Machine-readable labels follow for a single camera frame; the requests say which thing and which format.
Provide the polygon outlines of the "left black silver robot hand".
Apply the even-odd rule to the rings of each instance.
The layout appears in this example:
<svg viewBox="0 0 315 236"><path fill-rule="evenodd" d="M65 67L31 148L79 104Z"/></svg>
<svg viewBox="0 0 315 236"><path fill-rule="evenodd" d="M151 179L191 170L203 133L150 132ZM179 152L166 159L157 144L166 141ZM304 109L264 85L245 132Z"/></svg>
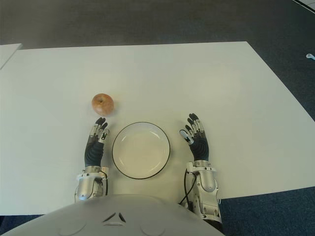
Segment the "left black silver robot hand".
<svg viewBox="0 0 315 236"><path fill-rule="evenodd" d="M85 148L85 167L100 166L104 154L106 137L109 135L106 118L99 118L92 126Z"/></svg>

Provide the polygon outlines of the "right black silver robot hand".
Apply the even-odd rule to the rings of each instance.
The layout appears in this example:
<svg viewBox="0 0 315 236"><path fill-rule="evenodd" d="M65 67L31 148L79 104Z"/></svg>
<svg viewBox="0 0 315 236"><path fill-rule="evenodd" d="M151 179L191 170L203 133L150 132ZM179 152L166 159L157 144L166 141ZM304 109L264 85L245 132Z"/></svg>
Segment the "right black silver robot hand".
<svg viewBox="0 0 315 236"><path fill-rule="evenodd" d="M179 131L182 138L188 144L194 161L209 161L209 145L203 124L199 117L192 113L188 117L189 125Z"/></svg>

